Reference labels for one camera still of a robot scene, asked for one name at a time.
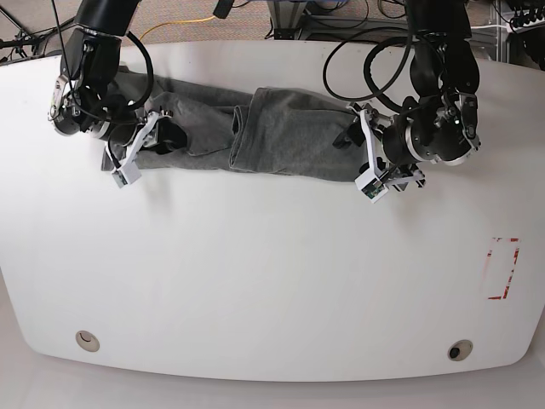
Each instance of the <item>gray fabric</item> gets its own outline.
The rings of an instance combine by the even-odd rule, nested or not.
[[[132,100],[146,77],[119,73],[115,88]],[[140,152],[141,169],[182,168],[311,176],[354,181],[364,148],[338,150],[333,140],[354,120],[343,107],[291,89],[258,89],[254,95],[156,78],[147,109],[168,109],[186,133],[187,150]],[[112,168],[103,161],[103,170]]]

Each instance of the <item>gray pants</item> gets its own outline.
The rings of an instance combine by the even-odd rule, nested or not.
[[[112,86],[131,100],[146,76],[120,72]],[[354,181],[367,162],[364,147],[335,149],[335,138],[355,119],[343,106],[291,89],[255,94],[156,78],[147,109],[168,109],[189,146],[166,155],[142,151],[141,169],[182,168],[310,176]],[[103,162],[103,170],[111,169]]]

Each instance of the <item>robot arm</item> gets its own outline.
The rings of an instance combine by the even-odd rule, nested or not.
[[[57,78],[49,119],[62,135],[90,132],[106,141],[106,152],[114,165],[120,186],[140,177],[135,154],[141,148],[164,144],[170,150],[186,146],[187,137],[178,129],[166,135],[159,126],[169,121],[164,112],[141,113],[153,86],[152,62],[138,39],[128,32],[140,0],[83,0],[75,19],[78,28],[63,47],[61,73]],[[407,183],[425,184],[417,164],[444,162],[456,165],[479,150],[477,97],[479,68],[466,41],[471,26],[465,0],[405,0],[409,35],[418,39],[410,66],[410,79],[419,95],[407,97],[403,106],[393,103],[374,84],[370,75],[375,56],[390,45],[410,43],[395,37],[379,44],[368,55],[364,78],[373,95],[397,112],[385,123],[371,106],[351,108],[359,119],[360,143],[366,141],[368,163],[356,181],[359,190],[373,201],[390,187],[404,190]],[[231,0],[225,0],[232,6]],[[146,58],[148,85],[138,101],[110,95],[108,85],[118,72],[120,37],[127,35]],[[112,133],[124,132],[126,159],[116,158],[110,147]],[[334,145],[345,147],[346,141]]]
[[[356,184],[373,202],[390,187],[404,190],[409,181],[424,187],[424,175],[417,164],[458,165],[480,147],[475,96],[479,67],[467,41],[471,26],[465,1],[406,0],[405,7],[409,31],[419,40],[410,66],[410,80],[419,100],[407,97],[400,107],[380,95],[379,101],[398,113],[387,121],[369,105],[363,109],[351,105],[359,113],[357,139],[367,140],[369,164],[374,164],[364,166]],[[387,46],[405,41],[406,37],[390,38],[368,55],[364,77],[371,91],[378,89],[370,75],[372,60]],[[369,138],[378,139],[381,145],[369,143]]]
[[[102,129],[105,122],[138,122],[135,110],[144,105],[151,87],[143,94],[143,101],[129,105],[121,95],[109,95],[108,85],[118,72],[120,37],[129,35],[134,39],[128,29],[139,2],[83,0],[81,3],[74,20],[78,27],[63,49],[49,113],[49,119],[62,135]]]
[[[113,163],[112,176],[120,187],[137,181],[135,164],[141,149],[166,154],[186,147],[186,134],[172,123],[169,112],[143,112],[153,88],[152,60],[144,46],[128,31],[140,0],[83,0],[74,22],[78,27],[64,47],[49,120],[62,135],[88,132],[105,141]],[[138,101],[111,93],[108,85],[119,68],[121,38],[127,36],[146,60],[147,87]],[[111,138],[127,146],[125,158],[117,158]]]

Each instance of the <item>white table surface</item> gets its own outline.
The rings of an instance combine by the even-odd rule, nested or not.
[[[158,75],[252,92],[324,94],[334,44],[210,42],[150,47]],[[340,93],[365,92],[370,49],[331,65]],[[376,59],[386,80],[394,49]],[[123,60],[143,71],[135,49]],[[545,76],[480,61],[483,149],[424,166],[428,186],[372,205],[352,184],[220,171],[153,170],[120,191],[103,146],[46,120],[58,59],[0,69],[0,267],[37,352],[191,377],[341,381],[509,365],[545,296]],[[408,74],[389,93],[414,94]],[[483,274],[493,237],[520,238],[505,300]],[[100,351],[80,349],[77,331]],[[456,341],[474,344],[463,362]]]

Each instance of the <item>floor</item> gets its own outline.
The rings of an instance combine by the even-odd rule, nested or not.
[[[336,11],[338,15],[383,18],[377,8],[378,0],[350,0],[350,3]],[[60,21],[67,20],[76,12],[81,0],[55,0]],[[245,3],[236,0],[235,4]],[[143,0],[136,13],[131,31],[140,36],[146,29],[170,20],[202,19],[212,15],[217,0]],[[35,32],[55,25],[55,18],[49,0],[2,0],[2,5],[24,25]],[[399,13],[399,6],[384,3],[387,14]],[[474,25],[486,24],[490,18],[490,3],[485,0],[472,1],[468,5],[470,20]],[[260,40],[270,29],[267,3],[255,0],[246,6],[234,9],[226,20],[212,20],[198,24],[163,26],[146,36],[144,43],[177,43],[202,40]],[[17,29],[0,15],[0,38],[13,39]],[[47,51],[59,48],[59,41],[53,38]],[[0,58],[8,54],[0,50]]]

